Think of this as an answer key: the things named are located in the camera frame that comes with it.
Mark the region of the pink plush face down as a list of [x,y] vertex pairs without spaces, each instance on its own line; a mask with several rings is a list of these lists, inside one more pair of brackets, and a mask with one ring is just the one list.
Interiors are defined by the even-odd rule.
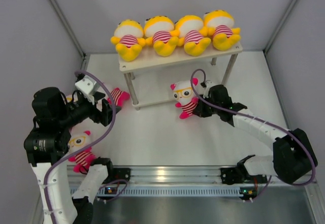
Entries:
[[182,113],[179,115],[180,119],[187,119],[193,115],[193,110],[196,108],[199,99],[194,93],[191,83],[196,87],[198,82],[197,78],[193,78],[170,85],[173,91],[173,98],[177,101],[175,107],[182,109]]

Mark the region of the yellow frog plush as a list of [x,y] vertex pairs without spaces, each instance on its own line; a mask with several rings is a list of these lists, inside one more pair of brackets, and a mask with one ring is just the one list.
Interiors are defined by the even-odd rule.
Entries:
[[234,27],[234,18],[225,10],[214,10],[203,16],[204,26],[212,39],[213,47],[220,51],[232,48],[241,40],[239,27]]
[[152,46],[159,56],[170,56],[179,41],[179,31],[167,16],[154,16],[145,20],[144,36],[146,45]]
[[135,60],[146,46],[141,24],[132,19],[120,22],[110,41],[118,55],[127,62]]
[[201,17],[185,15],[175,22],[175,30],[179,31],[178,46],[183,47],[186,54],[199,56],[211,43],[208,28]]

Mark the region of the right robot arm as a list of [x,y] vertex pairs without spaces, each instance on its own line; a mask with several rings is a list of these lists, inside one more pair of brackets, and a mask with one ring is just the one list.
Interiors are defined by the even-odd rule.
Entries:
[[312,179],[315,177],[318,161],[302,129],[284,129],[253,115],[245,105],[234,103],[223,85],[206,81],[201,87],[204,93],[199,96],[194,115],[201,118],[217,115],[223,122],[258,139],[272,152],[267,156],[253,154],[240,160],[237,176],[241,181],[248,182],[256,175],[271,175],[295,185],[308,173],[312,174]]

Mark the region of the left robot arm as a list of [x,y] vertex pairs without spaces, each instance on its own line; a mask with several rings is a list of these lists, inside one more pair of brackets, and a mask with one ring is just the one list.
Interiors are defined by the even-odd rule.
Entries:
[[101,92],[94,102],[78,90],[76,102],[68,102],[56,87],[47,87],[34,94],[32,108],[34,127],[24,141],[28,163],[36,175],[43,203],[44,223],[91,223],[93,201],[100,184],[114,179],[109,159],[94,159],[84,180],[81,196],[73,197],[67,174],[70,129],[86,119],[106,126],[110,131],[120,108],[110,105]]

